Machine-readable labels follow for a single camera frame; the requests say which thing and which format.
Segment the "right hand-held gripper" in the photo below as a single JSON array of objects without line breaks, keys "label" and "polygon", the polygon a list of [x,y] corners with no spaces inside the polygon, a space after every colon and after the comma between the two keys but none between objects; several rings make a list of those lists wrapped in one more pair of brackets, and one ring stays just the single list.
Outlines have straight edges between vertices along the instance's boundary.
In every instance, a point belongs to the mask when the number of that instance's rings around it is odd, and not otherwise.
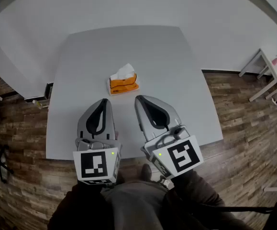
[{"label": "right hand-held gripper", "polygon": [[141,150],[166,179],[204,162],[196,137],[190,136],[176,110],[148,95],[137,95],[134,107],[146,143]]}]

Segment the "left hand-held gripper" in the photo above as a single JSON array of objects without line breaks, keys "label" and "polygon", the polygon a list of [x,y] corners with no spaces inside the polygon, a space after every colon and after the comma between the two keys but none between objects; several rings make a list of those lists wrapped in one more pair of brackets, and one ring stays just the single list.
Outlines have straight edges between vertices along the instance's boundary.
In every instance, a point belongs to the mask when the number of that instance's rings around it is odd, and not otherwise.
[{"label": "left hand-held gripper", "polygon": [[[115,140],[110,101],[104,98],[91,105],[79,119],[77,132],[73,152],[77,179],[88,185],[116,183],[121,143]],[[99,140],[88,140],[95,137]]]}]

